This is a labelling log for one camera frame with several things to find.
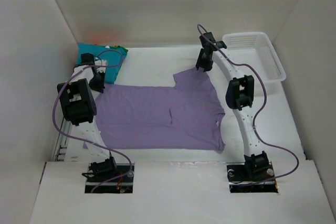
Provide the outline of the teal t shirt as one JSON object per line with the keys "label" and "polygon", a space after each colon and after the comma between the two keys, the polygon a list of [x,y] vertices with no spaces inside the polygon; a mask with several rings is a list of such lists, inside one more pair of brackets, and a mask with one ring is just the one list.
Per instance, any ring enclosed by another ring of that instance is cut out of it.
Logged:
{"label": "teal t shirt", "polygon": [[127,54],[122,50],[110,49],[111,46],[100,46],[93,44],[78,44],[78,57],[76,64],[81,63],[81,55],[85,53],[93,54],[95,60],[106,60],[108,65],[118,65],[114,68],[105,68],[105,83],[114,84],[119,70],[121,69],[121,60],[127,57]]}

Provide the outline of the green t shirt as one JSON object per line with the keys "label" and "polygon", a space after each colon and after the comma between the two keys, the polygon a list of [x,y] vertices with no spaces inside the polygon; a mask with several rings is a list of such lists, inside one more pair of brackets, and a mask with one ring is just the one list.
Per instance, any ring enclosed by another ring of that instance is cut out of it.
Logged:
{"label": "green t shirt", "polygon": [[114,46],[114,47],[110,47],[110,49],[115,49],[115,50],[122,50],[124,51],[126,54],[128,53],[128,50],[122,46]]}

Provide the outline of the lilac t shirt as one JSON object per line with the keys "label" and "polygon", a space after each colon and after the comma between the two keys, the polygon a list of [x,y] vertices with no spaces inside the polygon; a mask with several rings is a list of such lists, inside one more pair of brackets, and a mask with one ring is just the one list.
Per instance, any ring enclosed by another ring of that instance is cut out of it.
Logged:
{"label": "lilac t shirt", "polygon": [[96,122],[106,147],[222,152],[224,108],[207,73],[174,74],[173,87],[106,85]]}

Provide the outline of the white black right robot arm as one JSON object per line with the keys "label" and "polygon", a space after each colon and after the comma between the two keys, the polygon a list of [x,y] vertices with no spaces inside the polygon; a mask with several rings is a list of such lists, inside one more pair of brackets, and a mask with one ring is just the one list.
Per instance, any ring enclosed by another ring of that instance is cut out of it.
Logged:
{"label": "white black right robot arm", "polygon": [[205,72],[212,69],[216,63],[226,79],[228,88],[225,95],[227,106],[232,109],[239,125],[244,146],[243,165],[232,165],[228,175],[232,182],[258,182],[266,179],[265,173],[270,169],[270,163],[265,151],[262,150],[253,127],[251,107],[254,100],[255,80],[252,75],[246,75],[239,69],[239,64],[232,62],[222,51],[226,49],[223,41],[216,41],[211,32],[205,32],[199,37],[202,49],[199,53],[196,68]]}

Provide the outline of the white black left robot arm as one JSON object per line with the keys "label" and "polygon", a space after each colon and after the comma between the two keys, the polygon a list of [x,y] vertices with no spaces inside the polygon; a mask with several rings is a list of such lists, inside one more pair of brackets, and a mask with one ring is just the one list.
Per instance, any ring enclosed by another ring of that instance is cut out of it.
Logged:
{"label": "white black left robot arm", "polygon": [[88,172],[82,176],[89,180],[103,178],[110,182],[116,179],[118,168],[111,152],[105,149],[95,119],[95,95],[104,92],[104,66],[107,61],[95,61],[95,56],[90,53],[84,53],[80,58],[81,62],[75,66],[72,80],[65,89],[61,91],[64,83],[57,85],[59,101],[64,118],[79,131],[91,155]]}

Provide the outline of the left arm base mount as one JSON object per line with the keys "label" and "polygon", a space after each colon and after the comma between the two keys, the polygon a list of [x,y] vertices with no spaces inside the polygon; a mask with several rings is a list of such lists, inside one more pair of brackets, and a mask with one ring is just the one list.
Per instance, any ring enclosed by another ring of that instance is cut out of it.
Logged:
{"label": "left arm base mount", "polygon": [[103,162],[93,162],[81,174],[86,179],[86,194],[133,193],[134,164],[117,164],[114,157]]}

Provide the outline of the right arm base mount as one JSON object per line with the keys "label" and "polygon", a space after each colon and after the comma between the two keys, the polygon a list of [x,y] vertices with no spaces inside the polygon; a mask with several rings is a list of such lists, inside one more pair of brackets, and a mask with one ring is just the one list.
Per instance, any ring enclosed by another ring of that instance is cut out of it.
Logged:
{"label": "right arm base mount", "polygon": [[272,163],[249,175],[244,163],[228,163],[227,178],[231,193],[278,193]]}

